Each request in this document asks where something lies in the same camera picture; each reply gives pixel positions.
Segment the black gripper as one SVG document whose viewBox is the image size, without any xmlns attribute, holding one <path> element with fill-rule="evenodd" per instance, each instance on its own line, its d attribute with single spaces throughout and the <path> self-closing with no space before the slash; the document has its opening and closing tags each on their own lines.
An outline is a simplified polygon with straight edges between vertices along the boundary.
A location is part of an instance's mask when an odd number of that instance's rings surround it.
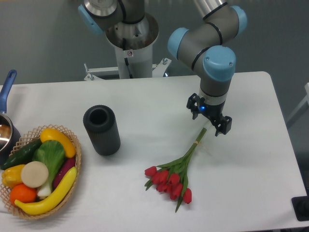
<svg viewBox="0 0 309 232">
<path fill-rule="evenodd" d="M 193 93 L 188 98 L 186 108 L 191 111 L 193 120 L 199 114 L 208 118 L 215 125 L 215 136 L 217 137 L 219 134 L 226 135 L 232 126 L 232 118 L 222 114 L 225 100 L 226 95 L 213 97 L 207 94 L 197 95 Z"/>
</svg>

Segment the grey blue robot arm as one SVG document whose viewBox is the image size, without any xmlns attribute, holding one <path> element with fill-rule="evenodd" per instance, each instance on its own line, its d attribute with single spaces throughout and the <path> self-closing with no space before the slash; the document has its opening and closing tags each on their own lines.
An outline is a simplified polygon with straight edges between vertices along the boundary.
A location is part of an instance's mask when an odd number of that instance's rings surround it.
<svg viewBox="0 0 309 232">
<path fill-rule="evenodd" d="M 189 97 L 193 118 L 206 117 L 216 134 L 230 131 L 232 118 L 222 114 L 236 55 L 224 43 L 247 27 L 247 16 L 225 0 L 196 0 L 203 20 L 196 30 L 176 29 L 168 51 L 200 78 L 199 93 Z M 152 77 L 153 44 L 158 38 L 157 21 L 145 11 L 142 0 L 84 0 L 78 13 L 94 34 L 106 35 L 114 47 L 122 79 Z"/>
</svg>

